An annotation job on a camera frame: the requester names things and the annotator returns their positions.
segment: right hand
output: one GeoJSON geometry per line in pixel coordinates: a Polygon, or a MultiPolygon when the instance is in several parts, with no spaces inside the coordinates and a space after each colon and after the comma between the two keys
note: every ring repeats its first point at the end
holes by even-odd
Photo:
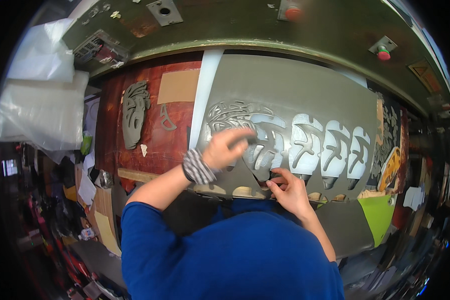
{"type": "Polygon", "coordinates": [[[255,136],[251,128],[225,129],[214,134],[203,151],[202,159],[212,169],[222,169],[239,159],[249,143],[247,137],[255,136]]]}
{"type": "Polygon", "coordinates": [[[282,175],[267,180],[272,198],[276,198],[280,205],[293,213],[297,218],[307,218],[314,213],[309,202],[305,181],[295,177],[289,170],[277,167],[271,170],[273,173],[282,175]]]}

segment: brown paper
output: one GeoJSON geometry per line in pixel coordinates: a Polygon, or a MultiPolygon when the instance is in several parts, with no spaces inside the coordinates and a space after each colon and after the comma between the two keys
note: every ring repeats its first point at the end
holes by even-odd
{"type": "Polygon", "coordinates": [[[163,73],[157,104],[195,102],[200,69],[163,73]]]}

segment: warning label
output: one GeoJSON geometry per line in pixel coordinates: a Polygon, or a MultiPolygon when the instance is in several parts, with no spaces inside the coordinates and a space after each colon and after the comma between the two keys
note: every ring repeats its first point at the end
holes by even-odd
{"type": "Polygon", "coordinates": [[[437,76],[433,71],[430,63],[426,59],[408,65],[408,68],[415,74],[430,93],[437,93],[442,90],[442,86],[438,82],[437,76]]]}

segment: striped fabric band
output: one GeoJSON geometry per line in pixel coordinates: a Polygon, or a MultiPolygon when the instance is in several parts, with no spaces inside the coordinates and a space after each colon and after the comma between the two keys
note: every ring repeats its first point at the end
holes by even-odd
{"type": "Polygon", "coordinates": [[[202,154],[196,149],[190,149],[183,157],[182,164],[185,177],[194,183],[207,184],[217,180],[217,177],[202,160],[202,154]]]}

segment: blue sleeve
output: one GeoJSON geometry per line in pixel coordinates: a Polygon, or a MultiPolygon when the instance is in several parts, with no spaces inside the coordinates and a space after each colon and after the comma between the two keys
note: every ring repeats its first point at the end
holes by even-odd
{"type": "Polygon", "coordinates": [[[183,254],[180,237],[156,208],[132,202],[125,206],[122,225],[122,274],[132,295],[150,293],[172,272],[183,254]]]}
{"type": "Polygon", "coordinates": [[[338,271],[337,262],[331,261],[330,265],[333,270],[333,274],[335,275],[335,282],[337,285],[337,294],[336,297],[333,297],[333,299],[345,299],[344,283],[342,280],[342,276],[340,275],[340,271],[338,271]]]}

